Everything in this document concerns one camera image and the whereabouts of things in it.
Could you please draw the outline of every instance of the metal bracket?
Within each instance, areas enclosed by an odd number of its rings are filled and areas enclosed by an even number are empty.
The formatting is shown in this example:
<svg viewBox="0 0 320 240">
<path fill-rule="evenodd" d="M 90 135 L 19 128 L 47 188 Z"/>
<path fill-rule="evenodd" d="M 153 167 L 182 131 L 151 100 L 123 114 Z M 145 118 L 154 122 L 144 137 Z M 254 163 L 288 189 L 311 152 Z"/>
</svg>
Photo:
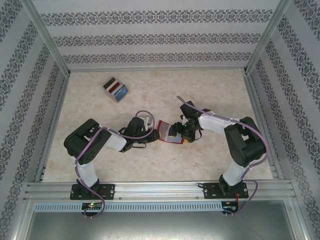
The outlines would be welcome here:
<svg viewBox="0 0 320 240">
<path fill-rule="evenodd" d="M 249 198 L 247 184 L 244 182 L 232 187 L 226 195 L 219 189 L 218 182 L 199 183 L 198 187 L 203 189 L 204 199 L 235 199 L 237 194 L 239 199 Z"/>
<path fill-rule="evenodd" d="M 96 191 L 100 194 L 104 200 L 113 200 L 115 196 L 115 186 L 114 184 L 103 184 L 98 185 L 98 190 Z M 71 200 L 99 200 L 96 195 L 91 192 L 84 192 L 83 188 L 79 184 L 73 184 L 70 193 Z"/>
</svg>

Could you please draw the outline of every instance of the enclosure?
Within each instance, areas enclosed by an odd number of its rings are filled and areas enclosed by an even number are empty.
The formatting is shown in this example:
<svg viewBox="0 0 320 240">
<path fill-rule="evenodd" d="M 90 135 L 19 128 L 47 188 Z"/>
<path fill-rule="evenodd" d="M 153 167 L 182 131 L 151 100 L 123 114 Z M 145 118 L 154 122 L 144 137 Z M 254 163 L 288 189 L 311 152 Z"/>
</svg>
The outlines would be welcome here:
<svg viewBox="0 0 320 240">
<path fill-rule="evenodd" d="M 0 239 L 320 239 L 319 0 L 0 6 Z M 119 103 L 102 89 L 110 77 L 129 90 Z M 226 137 L 203 130 L 192 143 L 104 146 L 95 172 L 112 200 L 84 219 L 93 199 L 70 199 L 66 137 L 88 119 L 119 131 L 139 110 L 172 125 L 177 96 L 254 120 L 269 155 L 244 178 L 252 201 L 224 215 L 234 199 L 198 187 L 233 161 Z"/>
</svg>

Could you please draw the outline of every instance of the marble surface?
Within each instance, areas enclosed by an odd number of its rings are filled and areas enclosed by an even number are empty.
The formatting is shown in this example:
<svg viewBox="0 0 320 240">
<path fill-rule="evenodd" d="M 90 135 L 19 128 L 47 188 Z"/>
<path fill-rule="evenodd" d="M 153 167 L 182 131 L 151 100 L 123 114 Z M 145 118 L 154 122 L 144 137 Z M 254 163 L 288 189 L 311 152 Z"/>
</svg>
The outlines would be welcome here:
<svg viewBox="0 0 320 240">
<path fill-rule="evenodd" d="M 109 99 L 101 84 L 110 76 L 121 80 L 130 93 L 120 102 Z M 180 120 L 182 103 L 232 118 L 253 110 L 240 70 L 117 71 L 72 73 L 44 174 L 44 182 L 75 182 L 74 160 L 63 146 L 65 138 L 89 118 L 118 131 L 139 110 L 152 112 L 158 121 Z M 104 147 L 95 158 L 101 182 L 218 180 L 232 158 L 226 137 L 203 131 L 194 143 L 149 143 L 125 153 Z M 267 162 L 254 167 L 247 179 L 272 179 Z"/>
</svg>

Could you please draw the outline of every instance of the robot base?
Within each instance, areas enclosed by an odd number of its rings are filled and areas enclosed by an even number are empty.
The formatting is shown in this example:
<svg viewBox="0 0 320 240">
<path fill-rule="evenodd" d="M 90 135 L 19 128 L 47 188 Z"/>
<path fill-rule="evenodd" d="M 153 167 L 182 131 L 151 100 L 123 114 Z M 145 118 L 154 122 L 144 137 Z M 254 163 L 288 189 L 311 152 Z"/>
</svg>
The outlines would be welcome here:
<svg viewBox="0 0 320 240">
<path fill-rule="evenodd" d="M 91 189 L 101 195 L 104 200 L 113 200 L 115 196 L 114 184 L 100 184 L 99 181 Z M 70 193 L 71 200 L 100 200 L 99 197 L 88 191 L 81 183 L 73 184 Z"/>
<path fill-rule="evenodd" d="M 220 190 L 218 182 L 199 183 L 198 187 L 203 189 L 205 199 L 235 199 L 237 194 L 239 199 L 249 198 L 247 184 L 244 182 L 230 187 L 226 195 Z"/>
</svg>

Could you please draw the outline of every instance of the small box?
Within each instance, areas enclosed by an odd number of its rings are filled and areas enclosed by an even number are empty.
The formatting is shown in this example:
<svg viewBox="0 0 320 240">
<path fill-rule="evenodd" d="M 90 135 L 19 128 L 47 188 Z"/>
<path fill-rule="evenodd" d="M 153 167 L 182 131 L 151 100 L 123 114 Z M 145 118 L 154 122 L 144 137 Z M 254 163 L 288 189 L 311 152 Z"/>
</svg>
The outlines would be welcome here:
<svg viewBox="0 0 320 240">
<path fill-rule="evenodd" d="M 129 93 L 127 87 L 113 76 L 102 84 L 102 88 L 106 95 L 116 103 L 119 103 Z"/>
</svg>

